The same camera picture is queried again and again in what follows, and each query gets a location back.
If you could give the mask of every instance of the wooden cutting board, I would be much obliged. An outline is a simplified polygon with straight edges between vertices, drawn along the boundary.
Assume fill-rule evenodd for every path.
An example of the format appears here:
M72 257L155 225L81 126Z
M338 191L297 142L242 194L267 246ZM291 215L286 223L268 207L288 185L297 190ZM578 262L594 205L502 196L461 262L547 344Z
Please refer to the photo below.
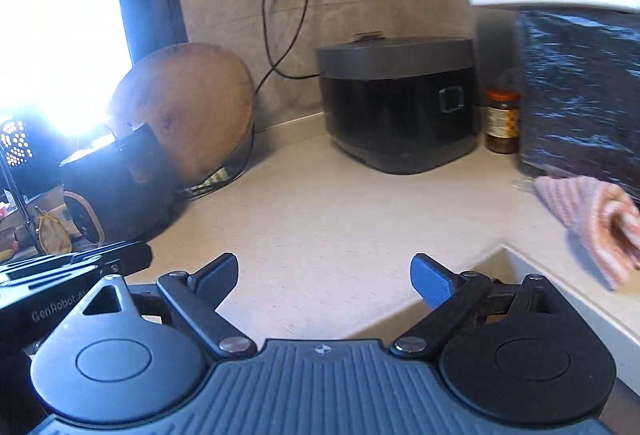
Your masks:
M115 122L153 129L185 187L222 167L252 125L254 91L230 50L184 43L156 50L120 81L109 103Z

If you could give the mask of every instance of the power cord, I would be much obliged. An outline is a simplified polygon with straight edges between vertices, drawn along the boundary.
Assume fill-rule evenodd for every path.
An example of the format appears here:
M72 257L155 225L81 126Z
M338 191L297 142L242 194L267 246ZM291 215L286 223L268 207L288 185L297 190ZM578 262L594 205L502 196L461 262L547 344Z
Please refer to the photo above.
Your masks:
M273 62L273 59L271 57L271 51L269 48L269 39L267 35L267 23L266 23L266 1L267 0L262 0L262 32L264 35L264 48L267 52L267 58L269 60L269 64L271 65L271 68L264 75L262 80L258 83L258 86L255 89L256 94L264 86L264 83L267 81L267 79L269 79L269 76L271 76L271 74L273 74L274 72L276 72L279 76L282 76L283 78L286 78L286 79L312 79L312 78L319 77L319 74L311 74L308 76L289 76L287 74L284 74L282 71L278 69L278 65L282 63L282 60L287 56L289 52L291 52L293 45L296 44L296 40L298 39L298 36L300 35L300 31L302 30L302 24L305 22L305 16L309 6L309 0L305 0L305 5L302 9L302 16L300 17L300 23L298 24L298 28L296 29L296 33L294 34L293 39L291 40L291 43L289 44L287 49L278 58L276 62ZM228 180L224 180L220 182L210 182L208 184L203 184L201 186L184 190L182 192L183 196L185 196L185 198L189 200L196 200L198 198L202 198L205 195L209 195L210 193L218 191L219 189L222 189L228 186L231 182L238 180L242 175L244 175L244 173L246 172L247 166L249 165L249 160L254 150L254 142L255 142L255 125L252 127L252 130L251 130L251 143L249 145L247 154L242 162L242 167L236 172L234 176L232 176Z
M284 51L284 53L279 57L279 59L276 62L273 62L273 58L271 57L271 51L270 51L270 47L269 47L269 39L268 39L268 34L267 34L267 21L266 21L266 1L267 0L262 0L262 34L264 36L264 47L265 47L265 50L267 52L267 59L269 60L269 64L271 65L271 68L264 75L262 80L258 83L258 86L255 89L255 93L256 94L260 91L260 89L263 87L264 83L267 81L267 79L269 79L269 76L271 76L271 74L273 72L276 72L278 75L282 76L285 79L313 79L313 78L317 78L319 76L319 74L310 74L308 76L289 76L288 74L283 73L278 68L278 65L280 65L280 63L282 63L284 58L287 57L287 54L289 52L291 52L291 49L293 48L293 45L295 45L296 41L298 40L298 36L300 36L300 31L302 30L302 25L305 22L305 16L306 16L306 11L307 11L308 6L309 6L309 0L305 0L304 7L302 9L302 16L300 17L300 23L298 24L298 28L296 29L296 33L294 34L293 39L291 40L291 43L289 44L289 47L287 47L287 49Z

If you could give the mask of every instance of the rice cooker lid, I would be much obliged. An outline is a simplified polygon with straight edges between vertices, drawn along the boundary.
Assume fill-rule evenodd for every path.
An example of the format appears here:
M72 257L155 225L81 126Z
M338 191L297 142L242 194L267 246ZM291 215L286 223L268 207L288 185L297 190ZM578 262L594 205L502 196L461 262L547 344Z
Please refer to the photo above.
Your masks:
M323 47L316 51L323 78L370 81L428 76L471 68L468 38L393 38Z

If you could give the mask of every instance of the sauce jar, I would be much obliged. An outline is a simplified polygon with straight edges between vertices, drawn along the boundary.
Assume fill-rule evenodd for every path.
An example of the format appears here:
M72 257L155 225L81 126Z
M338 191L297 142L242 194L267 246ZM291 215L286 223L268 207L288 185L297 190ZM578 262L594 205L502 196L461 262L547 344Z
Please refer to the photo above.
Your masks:
M486 112L486 147L495 153L517 153L520 148L518 108L520 94L515 90L489 90Z

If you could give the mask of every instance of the white countertop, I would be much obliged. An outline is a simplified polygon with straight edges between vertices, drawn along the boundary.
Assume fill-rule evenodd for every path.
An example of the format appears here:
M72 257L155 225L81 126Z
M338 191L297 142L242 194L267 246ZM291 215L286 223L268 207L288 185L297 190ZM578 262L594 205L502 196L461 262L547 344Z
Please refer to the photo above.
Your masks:
M408 275L415 253L460 272L507 245L640 338L640 274L607 290L564 227L522 189L513 162L480 147L431 172L393 176L318 136L190 204L151 242L151 268L127 280L194 272L231 252L239 282L218 311L258 344L343 338L420 303Z

